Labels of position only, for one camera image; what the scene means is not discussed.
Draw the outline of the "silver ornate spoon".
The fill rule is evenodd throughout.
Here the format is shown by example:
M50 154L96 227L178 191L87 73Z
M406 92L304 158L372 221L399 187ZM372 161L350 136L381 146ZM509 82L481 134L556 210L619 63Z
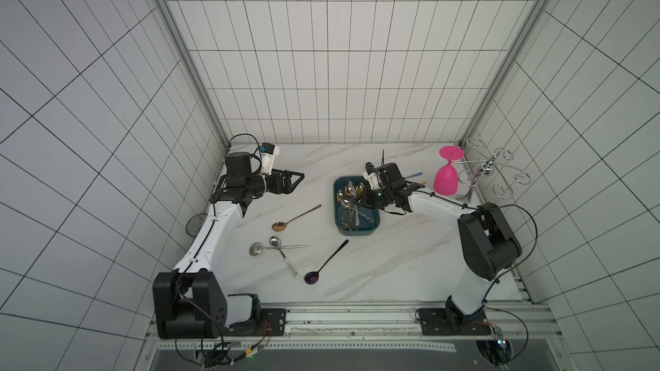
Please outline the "silver ornate spoon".
M378 221L376 218L377 213L375 211L358 206L357 212L360 216L360 226L357 230L366 231L377 227Z

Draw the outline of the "rose gold spoon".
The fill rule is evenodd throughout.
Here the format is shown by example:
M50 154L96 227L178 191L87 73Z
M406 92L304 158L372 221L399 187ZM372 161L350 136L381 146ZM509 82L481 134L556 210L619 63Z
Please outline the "rose gold spoon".
M352 181L348 181L345 186L345 195L349 198L351 206L355 205L355 198L357 194L357 187Z
M291 218L288 221L285 221L285 222L280 221L280 222L273 223L272 230L275 231L275 232L281 232L281 231L285 230L290 223L296 221L298 218L300 218L302 216L306 216L307 214L309 214L313 211L316 211L320 208L321 208L321 204L318 204L318 205L314 206L313 208L301 213L300 215L294 216L293 218Z

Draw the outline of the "plain silver spoon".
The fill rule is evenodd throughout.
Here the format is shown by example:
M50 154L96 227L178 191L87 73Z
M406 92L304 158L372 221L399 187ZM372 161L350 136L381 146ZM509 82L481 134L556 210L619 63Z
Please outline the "plain silver spoon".
M353 206L349 206L350 230L356 230L359 226L359 216Z

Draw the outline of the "silver textured-handle spoon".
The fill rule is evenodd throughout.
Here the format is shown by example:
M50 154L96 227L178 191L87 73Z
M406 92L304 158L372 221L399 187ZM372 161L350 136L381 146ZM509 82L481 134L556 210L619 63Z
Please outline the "silver textured-handle spoon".
M352 221L353 221L353 226L354 229L357 230L360 226L360 216L358 213L358 207L357 204L355 203L354 200L351 201L352 203Z

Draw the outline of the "gold ornate-handle spoon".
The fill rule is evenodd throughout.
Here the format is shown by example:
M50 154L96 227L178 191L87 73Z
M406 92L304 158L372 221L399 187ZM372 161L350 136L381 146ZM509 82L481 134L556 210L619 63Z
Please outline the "gold ornate-handle spoon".
M347 229L347 222L345 221L344 209L345 204L343 202L344 193L342 190L339 190L336 194L337 203L340 206L340 226L342 229Z

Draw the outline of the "teal storage box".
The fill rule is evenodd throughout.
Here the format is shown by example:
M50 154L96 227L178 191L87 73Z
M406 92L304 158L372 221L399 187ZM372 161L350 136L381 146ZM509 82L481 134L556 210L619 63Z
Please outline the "teal storage box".
M345 190L352 182L359 191L369 183L359 175L342 176L333 182L333 192ZM378 210L359 205L354 198L349 198L351 209L345 208L338 199L334 202L334 222L339 232L345 236L366 236L373 234L381 223Z

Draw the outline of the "purple spoon group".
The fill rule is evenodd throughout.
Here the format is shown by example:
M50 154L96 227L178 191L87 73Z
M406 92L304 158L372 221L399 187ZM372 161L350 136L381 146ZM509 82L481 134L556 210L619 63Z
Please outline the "purple spoon group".
M320 278L321 271L342 249L344 249L347 246L348 243L349 243L348 239L344 240L343 243L333 252L333 254L325 261L325 263L318 270L310 271L305 275L304 282L307 283L308 285L316 284Z

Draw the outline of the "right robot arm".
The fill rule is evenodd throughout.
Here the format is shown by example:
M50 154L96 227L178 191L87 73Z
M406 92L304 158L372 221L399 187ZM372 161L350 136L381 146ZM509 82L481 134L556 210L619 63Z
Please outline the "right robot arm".
M522 255L503 212L493 203L458 203L426 192L423 185L406 180L393 162L380 167L366 163L364 178L367 187L357 195L359 205L380 211L393 205L403 215L419 213L458 233L466 269L445 302L443 322L450 333L465 333L484 313L498 278Z

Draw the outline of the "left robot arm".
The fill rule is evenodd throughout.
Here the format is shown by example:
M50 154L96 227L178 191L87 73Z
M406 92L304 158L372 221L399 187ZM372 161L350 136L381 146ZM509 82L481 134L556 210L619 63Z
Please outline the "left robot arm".
M225 331L255 334L261 327L261 303L255 294L230 295L221 289L218 268L225 242L235 232L250 204L266 193L290 194L303 173L278 170L278 146L264 143L256 154L232 152L219 179L194 243L172 271L153 283L159 338L215 339Z

